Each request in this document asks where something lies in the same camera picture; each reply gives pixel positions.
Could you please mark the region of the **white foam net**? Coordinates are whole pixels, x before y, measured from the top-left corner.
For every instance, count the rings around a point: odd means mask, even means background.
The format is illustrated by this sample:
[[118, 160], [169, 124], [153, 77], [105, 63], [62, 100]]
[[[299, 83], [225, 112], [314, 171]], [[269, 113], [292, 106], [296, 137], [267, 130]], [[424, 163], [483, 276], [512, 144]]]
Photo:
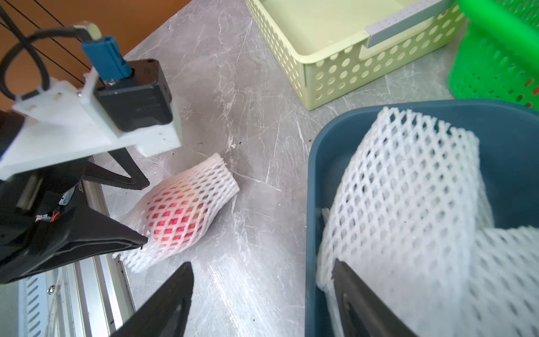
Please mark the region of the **white foam net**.
[[537, 228], [477, 233], [456, 335], [538, 335]]
[[416, 335], [456, 335], [488, 204], [479, 164], [473, 132], [411, 110], [378, 113], [342, 176], [317, 256], [335, 335], [336, 260]]

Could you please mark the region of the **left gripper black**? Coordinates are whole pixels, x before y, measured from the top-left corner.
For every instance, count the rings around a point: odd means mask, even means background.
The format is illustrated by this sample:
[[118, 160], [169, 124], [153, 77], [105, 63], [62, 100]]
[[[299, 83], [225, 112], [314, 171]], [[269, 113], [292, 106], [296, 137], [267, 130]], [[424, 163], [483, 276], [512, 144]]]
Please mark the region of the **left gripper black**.
[[108, 154], [127, 176], [83, 157], [1, 181], [2, 284], [147, 243], [147, 237], [89, 208], [78, 190], [81, 179], [125, 190], [150, 185], [126, 148]]

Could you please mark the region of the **green plastic mesh basket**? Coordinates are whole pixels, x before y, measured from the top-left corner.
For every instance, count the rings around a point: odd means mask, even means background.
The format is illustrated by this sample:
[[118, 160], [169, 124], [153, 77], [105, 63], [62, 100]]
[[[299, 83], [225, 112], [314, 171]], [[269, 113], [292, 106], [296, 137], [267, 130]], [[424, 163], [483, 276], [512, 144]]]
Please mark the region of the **green plastic mesh basket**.
[[469, 20], [448, 76], [458, 99], [538, 111], [538, 2], [459, 1]]

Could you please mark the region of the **netted apple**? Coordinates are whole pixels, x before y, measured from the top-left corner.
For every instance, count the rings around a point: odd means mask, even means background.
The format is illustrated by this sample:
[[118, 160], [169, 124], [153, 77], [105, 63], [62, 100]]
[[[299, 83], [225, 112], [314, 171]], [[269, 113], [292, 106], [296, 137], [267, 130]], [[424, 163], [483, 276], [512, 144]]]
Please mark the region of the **netted apple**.
[[160, 182], [120, 220], [147, 238], [142, 248], [120, 253], [120, 260], [139, 273], [189, 249], [238, 192], [237, 181], [218, 153]]

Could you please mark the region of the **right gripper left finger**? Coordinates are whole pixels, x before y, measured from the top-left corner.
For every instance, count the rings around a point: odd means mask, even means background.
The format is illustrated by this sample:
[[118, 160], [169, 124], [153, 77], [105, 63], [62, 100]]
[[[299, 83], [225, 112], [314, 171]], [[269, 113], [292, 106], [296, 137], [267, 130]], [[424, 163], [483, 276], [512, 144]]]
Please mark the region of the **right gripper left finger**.
[[113, 336], [176, 336], [185, 333], [194, 289], [192, 264], [185, 262]]

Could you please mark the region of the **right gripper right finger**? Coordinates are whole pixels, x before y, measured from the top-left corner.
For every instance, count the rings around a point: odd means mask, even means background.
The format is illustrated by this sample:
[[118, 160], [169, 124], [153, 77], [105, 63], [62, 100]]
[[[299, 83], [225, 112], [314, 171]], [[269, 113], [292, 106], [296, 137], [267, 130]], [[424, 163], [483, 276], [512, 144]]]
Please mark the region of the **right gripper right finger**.
[[345, 336], [414, 336], [348, 264], [336, 260], [332, 271]]

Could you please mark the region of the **dark teal plastic tray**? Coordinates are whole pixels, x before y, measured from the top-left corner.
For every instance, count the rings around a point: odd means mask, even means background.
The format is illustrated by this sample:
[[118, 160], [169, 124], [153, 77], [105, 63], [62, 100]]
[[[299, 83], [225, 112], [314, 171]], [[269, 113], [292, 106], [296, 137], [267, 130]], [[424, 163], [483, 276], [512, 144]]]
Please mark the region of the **dark teal plastic tray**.
[[306, 336], [537, 336], [538, 115], [346, 112], [310, 153]]

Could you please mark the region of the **aluminium front rail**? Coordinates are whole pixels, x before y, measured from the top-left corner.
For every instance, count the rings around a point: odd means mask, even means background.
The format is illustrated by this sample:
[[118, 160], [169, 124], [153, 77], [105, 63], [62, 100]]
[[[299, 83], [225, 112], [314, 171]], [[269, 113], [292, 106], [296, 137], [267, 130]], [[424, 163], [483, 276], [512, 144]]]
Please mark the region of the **aluminium front rail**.
[[95, 256], [17, 283], [18, 336], [110, 336], [135, 313], [122, 262]]

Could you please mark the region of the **cream perforated plastic basket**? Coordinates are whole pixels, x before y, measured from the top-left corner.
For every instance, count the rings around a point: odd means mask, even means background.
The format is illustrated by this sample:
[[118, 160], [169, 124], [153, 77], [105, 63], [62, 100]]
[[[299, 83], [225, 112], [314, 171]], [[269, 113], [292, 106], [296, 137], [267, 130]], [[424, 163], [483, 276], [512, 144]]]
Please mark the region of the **cream perforated plastic basket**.
[[307, 110], [443, 46], [465, 16], [456, 1], [247, 1]]

